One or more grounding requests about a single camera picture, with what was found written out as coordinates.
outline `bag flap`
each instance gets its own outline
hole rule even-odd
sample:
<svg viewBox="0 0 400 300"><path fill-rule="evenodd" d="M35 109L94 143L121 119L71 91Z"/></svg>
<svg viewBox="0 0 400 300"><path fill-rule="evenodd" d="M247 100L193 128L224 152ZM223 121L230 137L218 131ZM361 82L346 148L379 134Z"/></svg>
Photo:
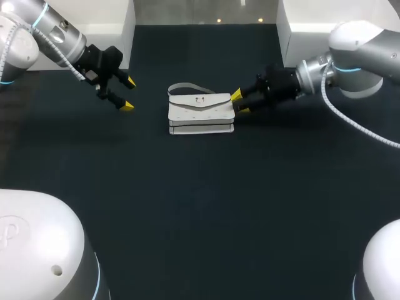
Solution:
<svg viewBox="0 0 400 300"><path fill-rule="evenodd" d="M194 108L208 108L231 100L230 94L202 94L170 96L169 102Z"/></svg>

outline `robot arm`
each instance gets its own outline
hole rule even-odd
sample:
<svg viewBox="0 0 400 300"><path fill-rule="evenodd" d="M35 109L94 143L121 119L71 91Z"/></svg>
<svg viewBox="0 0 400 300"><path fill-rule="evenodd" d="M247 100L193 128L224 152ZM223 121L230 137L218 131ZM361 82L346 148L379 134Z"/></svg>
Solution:
<svg viewBox="0 0 400 300"><path fill-rule="evenodd" d="M288 99L316 94L329 61L328 86L338 86L348 98L365 98L378 92L383 78L400 84L400 32L384 30L367 21L338 25L329 38L330 51L302 61L295 70L267 67L256 84L232 95L236 112L274 107ZM262 99L247 97L259 92Z"/></svg>
<svg viewBox="0 0 400 300"><path fill-rule="evenodd" d="M108 89L108 81L116 76L127 88L136 87L127 73L119 69L123 54L110 47L105 51L95 45L86 46L86 36L65 20L43 0L0 0L0 49L4 49L9 30L13 24L25 23L41 31L81 73L87 83L95 86L101 99L108 99L118 109L131 110L133 106ZM2 82L12 83L21 73L30 68L38 58L40 50L61 67L66 67L54 49L37 32L33 38L25 29L19 29L12 40Z"/></svg>

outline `white coiled cable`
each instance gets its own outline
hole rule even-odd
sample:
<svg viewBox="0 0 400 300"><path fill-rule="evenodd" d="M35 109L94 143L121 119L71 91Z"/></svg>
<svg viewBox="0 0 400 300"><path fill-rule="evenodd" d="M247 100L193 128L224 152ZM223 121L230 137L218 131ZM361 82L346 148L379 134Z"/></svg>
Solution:
<svg viewBox="0 0 400 300"><path fill-rule="evenodd" d="M388 146L400 149L400 144L399 143L390 141L388 139L385 139L384 137L382 137L382 136L380 136L380 135L378 135L378 134L366 129L365 127L362 127L360 124L358 124L357 122L353 121L349 117L345 116L336 107L333 106L333 104L329 101L328 96L326 94L326 78L328 76L329 68L332 65L333 65L333 62L329 61L327 66L325 67L324 74L322 75L322 81L321 81L322 98L324 99L324 102L330 108L330 110L333 111L343 121L349 123L351 126L353 126L354 128L360 130L362 133L372 137L373 139L376 139L379 142L387 144Z"/></svg>
<svg viewBox="0 0 400 300"><path fill-rule="evenodd" d="M11 43L12 43L14 36L16 35L16 32L19 28L24 28L24 29L28 30L29 32L33 31L34 33L36 33L41 39L43 39L51 47L51 49L54 50L54 52L61 58L63 63L71 70L71 72L75 75L76 78L78 78L78 80L83 81L86 79L81 73L79 73L73 67L73 65L67 60L65 55L56 47L56 45L54 45L54 43L52 41L50 41L50 39L47 36L45 36L43 34L43 32L41 32L38 28L35 28L32 26L27 26L22 23L16 23L11 28L10 32L8 33L6 43L5 43L4 49L2 51L2 55L1 55L1 59L0 59L0 82L3 77L4 66L6 65L7 55L8 55Z"/></svg>

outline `dark tabletop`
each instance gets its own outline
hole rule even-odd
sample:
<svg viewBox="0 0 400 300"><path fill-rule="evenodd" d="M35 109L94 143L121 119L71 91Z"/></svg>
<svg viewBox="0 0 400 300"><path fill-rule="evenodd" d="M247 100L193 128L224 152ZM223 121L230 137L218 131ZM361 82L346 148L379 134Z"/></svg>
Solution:
<svg viewBox="0 0 400 300"><path fill-rule="evenodd" d="M52 194L81 219L113 299L344 299L372 235L400 218L400 152L318 97L170 136L170 84L231 93L282 64L273 25L138 26L132 114L69 72L42 72L1 187ZM400 89L333 103L400 141Z"/></svg>

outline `bag strap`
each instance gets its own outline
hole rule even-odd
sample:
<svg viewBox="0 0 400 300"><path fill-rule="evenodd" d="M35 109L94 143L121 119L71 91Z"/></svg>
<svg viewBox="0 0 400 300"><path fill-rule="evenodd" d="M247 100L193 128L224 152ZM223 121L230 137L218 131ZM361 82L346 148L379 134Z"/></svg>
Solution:
<svg viewBox="0 0 400 300"><path fill-rule="evenodd" d="M185 89L185 88L186 89L195 89L197 91L201 91L206 94L215 94L214 91L212 91L210 89L206 89L205 87L197 86L190 82L180 82L180 83L173 84L172 86L170 86L168 88L168 96L172 96L171 92L174 91L175 89Z"/></svg>

